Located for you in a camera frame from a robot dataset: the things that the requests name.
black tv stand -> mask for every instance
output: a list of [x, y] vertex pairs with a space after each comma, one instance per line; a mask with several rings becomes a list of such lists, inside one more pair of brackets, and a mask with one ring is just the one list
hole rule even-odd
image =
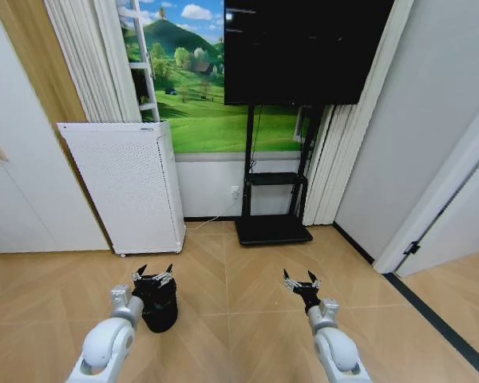
[[[241, 216], [236, 220], [239, 243], [244, 246], [300, 243], [312, 240], [312, 235], [303, 226], [303, 212], [307, 196], [305, 168], [311, 150], [311, 142], [318, 131], [323, 106], [312, 109], [311, 121], [306, 132], [298, 172], [251, 172], [252, 136], [254, 132], [254, 105], [248, 106], [247, 143], [245, 149], [245, 170], [243, 178], [243, 206]], [[251, 215], [251, 188], [260, 185], [293, 185], [291, 203], [287, 214]]]

sky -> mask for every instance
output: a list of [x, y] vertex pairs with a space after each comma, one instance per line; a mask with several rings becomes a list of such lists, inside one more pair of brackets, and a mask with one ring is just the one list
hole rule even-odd
[[[221, 0], [139, 0], [139, 3], [145, 26], [160, 18], [158, 11], [163, 6], [170, 22], [199, 34], [212, 44], [224, 34], [224, 2]], [[116, 4], [131, 9], [129, 0], [116, 0]]]

white wardrobe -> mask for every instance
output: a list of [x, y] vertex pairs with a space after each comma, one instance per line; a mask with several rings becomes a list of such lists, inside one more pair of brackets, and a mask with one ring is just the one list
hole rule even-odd
[[0, 22], [0, 253], [108, 248]]

white door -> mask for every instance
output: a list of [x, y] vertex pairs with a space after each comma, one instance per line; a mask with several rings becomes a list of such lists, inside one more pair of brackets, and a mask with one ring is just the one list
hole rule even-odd
[[55, 241], [50, 251], [109, 248], [1, 22], [0, 147], [1, 165]]
[[48, 251], [54, 241], [0, 161], [0, 253]]
[[397, 269], [407, 276], [479, 251], [479, 166]]

perforated panel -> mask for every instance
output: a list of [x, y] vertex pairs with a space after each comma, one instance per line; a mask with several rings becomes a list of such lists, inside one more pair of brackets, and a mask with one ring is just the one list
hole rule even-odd
[[180, 250], [163, 164], [165, 134], [66, 130], [63, 136], [116, 252]]

